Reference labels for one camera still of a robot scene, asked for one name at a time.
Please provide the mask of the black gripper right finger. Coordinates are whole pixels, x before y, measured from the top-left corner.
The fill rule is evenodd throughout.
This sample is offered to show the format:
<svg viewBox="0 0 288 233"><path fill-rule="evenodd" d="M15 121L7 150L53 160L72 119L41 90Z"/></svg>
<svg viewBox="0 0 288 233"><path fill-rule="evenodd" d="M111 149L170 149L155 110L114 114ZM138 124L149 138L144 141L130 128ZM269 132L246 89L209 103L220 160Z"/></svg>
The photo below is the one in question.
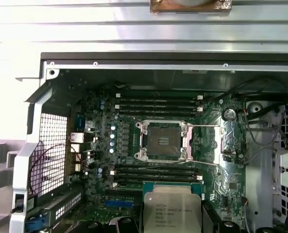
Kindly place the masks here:
<svg viewBox="0 0 288 233"><path fill-rule="evenodd" d="M202 202L203 233L233 233L234 224L222 221L209 202Z"/></svg>

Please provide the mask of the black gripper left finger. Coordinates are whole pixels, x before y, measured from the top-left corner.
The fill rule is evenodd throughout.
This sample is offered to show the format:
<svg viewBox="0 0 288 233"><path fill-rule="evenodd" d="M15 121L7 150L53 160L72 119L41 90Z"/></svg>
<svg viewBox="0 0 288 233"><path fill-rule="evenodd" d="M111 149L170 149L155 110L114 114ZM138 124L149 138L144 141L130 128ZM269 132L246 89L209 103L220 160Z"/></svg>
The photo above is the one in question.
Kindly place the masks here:
<svg viewBox="0 0 288 233"><path fill-rule="evenodd" d="M107 227L108 233L143 233L144 202L134 205L128 216L113 218Z"/></svg>

